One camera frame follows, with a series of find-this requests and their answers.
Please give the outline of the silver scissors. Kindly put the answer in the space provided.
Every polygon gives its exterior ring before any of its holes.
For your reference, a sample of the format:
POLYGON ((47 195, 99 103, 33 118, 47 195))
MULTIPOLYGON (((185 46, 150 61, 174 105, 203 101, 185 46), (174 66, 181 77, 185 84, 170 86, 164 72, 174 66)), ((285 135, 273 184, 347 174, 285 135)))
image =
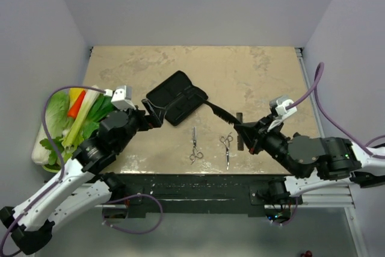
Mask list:
POLYGON ((202 159, 204 157, 204 154, 199 151, 197 147, 197 128, 194 126, 192 129, 192 153, 189 156, 189 159, 191 161, 191 164, 193 164, 196 159, 202 159))
POLYGON ((232 133, 230 132, 227 136, 221 136, 219 141, 224 145, 225 147, 225 156, 226 156, 226 170, 229 169, 229 163, 230 163, 230 144, 233 141, 232 133))

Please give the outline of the black zip tool case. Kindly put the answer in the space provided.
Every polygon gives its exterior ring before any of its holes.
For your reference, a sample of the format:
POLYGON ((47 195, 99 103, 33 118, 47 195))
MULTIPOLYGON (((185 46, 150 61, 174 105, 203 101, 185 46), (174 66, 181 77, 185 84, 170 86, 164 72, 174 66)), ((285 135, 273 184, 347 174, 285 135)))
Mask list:
POLYGON ((178 70, 148 92, 146 98, 152 104, 166 108, 165 119, 177 126, 208 100, 208 95, 195 86, 186 73, 178 70))

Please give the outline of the black hair comb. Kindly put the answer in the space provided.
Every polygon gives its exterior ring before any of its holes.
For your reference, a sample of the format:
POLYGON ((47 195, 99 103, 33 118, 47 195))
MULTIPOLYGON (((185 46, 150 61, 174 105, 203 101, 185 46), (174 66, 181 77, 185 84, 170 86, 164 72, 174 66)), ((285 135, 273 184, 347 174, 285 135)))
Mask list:
POLYGON ((223 121, 227 122, 230 125, 238 125, 241 124, 241 121, 239 121, 235 116, 230 114, 228 111, 225 109, 209 102, 209 101, 203 101, 203 103, 211 108, 213 113, 222 119, 223 121))

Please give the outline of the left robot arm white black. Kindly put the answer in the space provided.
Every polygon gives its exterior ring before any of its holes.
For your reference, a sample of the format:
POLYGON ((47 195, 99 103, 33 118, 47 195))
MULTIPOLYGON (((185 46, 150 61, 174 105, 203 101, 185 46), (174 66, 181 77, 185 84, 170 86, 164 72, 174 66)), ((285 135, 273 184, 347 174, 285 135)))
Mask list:
POLYGON ((1 209, 1 221, 20 252, 31 255, 51 240, 54 228, 92 205, 120 203, 124 184, 115 173, 101 174, 125 149, 135 134, 160 128, 166 109, 143 99, 138 107, 114 110, 84 140, 61 170, 33 196, 15 207, 1 209))

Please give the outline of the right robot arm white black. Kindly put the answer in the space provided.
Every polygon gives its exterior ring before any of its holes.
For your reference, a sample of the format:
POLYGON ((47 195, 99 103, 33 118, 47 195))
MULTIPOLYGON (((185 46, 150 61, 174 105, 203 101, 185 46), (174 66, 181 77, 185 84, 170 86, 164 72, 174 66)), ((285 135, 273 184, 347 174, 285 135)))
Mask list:
POLYGON ((250 154, 266 152, 291 177, 285 185, 268 189, 269 200, 280 205, 291 197, 345 182, 360 188, 384 185, 384 148, 361 148, 341 137, 317 137, 295 133, 285 136, 283 121, 269 115, 257 122, 237 123, 235 131, 250 154))

